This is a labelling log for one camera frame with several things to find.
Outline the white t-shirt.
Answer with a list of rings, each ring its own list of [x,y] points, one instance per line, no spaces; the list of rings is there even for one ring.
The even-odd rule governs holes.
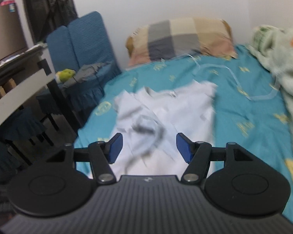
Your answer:
[[[112,135],[121,133],[123,148],[111,169],[123,175],[176,175],[187,163],[177,150],[176,135],[191,141],[213,143],[217,85],[193,80],[172,91],[143,87],[136,93],[122,91],[114,98],[117,113]]]

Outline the teal patterned bed sheet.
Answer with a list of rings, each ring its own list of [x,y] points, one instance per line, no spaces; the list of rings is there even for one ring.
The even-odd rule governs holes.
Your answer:
[[[293,149],[289,116],[270,73],[244,45],[236,59],[183,56],[127,70],[105,85],[105,97],[78,131],[75,148],[107,141],[115,125],[114,98],[122,90],[173,90],[195,80],[217,85],[213,128],[216,146],[233,141],[282,173],[291,186],[284,216],[293,222]]]

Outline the grey cloth on chair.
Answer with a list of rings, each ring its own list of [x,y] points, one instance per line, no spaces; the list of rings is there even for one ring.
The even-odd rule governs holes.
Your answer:
[[[109,65],[109,63],[94,63],[91,65],[83,65],[78,72],[73,75],[64,84],[64,88],[70,88],[77,83],[82,83],[84,81],[89,81],[93,76],[97,75],[99,70]]]

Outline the yellow green plush toy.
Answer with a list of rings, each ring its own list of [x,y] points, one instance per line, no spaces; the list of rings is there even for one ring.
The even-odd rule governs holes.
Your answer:
[[[58,71],[55,74],[55,80],[57,83],[65,83],[70,78],[72,78],[76,74],[75,70],[72,69],[64,69],[62,71]]]

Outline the blue covered chair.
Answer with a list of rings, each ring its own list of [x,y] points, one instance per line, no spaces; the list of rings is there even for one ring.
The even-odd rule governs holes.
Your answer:
[[[69,106],[86,121],[104,97],[104,86],[121,73],[101,14],[91,12],[59,27],[46,42],[56,72],[89,69],[71,86],[59,83]]]

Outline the white black desk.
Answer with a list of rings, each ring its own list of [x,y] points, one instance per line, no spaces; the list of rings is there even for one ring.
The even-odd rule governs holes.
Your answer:
[[[12,74],[13,71],[17,72],[23,68],[25,62],[29,59],[34,57],[39,58],[37,66],[34,68],[35,71],[0,98],[0,126],[12,113],[28,101],[28,99],[32,98],[33,95],[46,87],[49,89],[57,107],[72,130],[77,133],[78,129],[81,128],[80,121],[78,121],[55,80],[55,73],[51,71],[47,60],[41,58],[46,48],[46,44],[37,44],[0,64],[0,86],[2,86],[7,83],[10,78],[14,77]]]

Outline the checkered pillow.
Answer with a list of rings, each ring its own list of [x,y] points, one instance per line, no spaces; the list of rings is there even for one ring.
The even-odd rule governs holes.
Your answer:
[[[129,67],[185,54],[238,57],[231,28],[222,19],[179,18],[137,28],[127,39]]]

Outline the light green fleece blanket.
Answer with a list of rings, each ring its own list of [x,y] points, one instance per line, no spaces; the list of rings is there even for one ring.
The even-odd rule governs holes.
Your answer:
[[[255,27],[248,49],[281,86],[293,136],[293,27]]]

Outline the cardboard box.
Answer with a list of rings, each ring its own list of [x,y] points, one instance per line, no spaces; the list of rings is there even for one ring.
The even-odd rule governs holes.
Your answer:
[[[0,64],[27,48],[17,5],[9,3],[0,6]]]

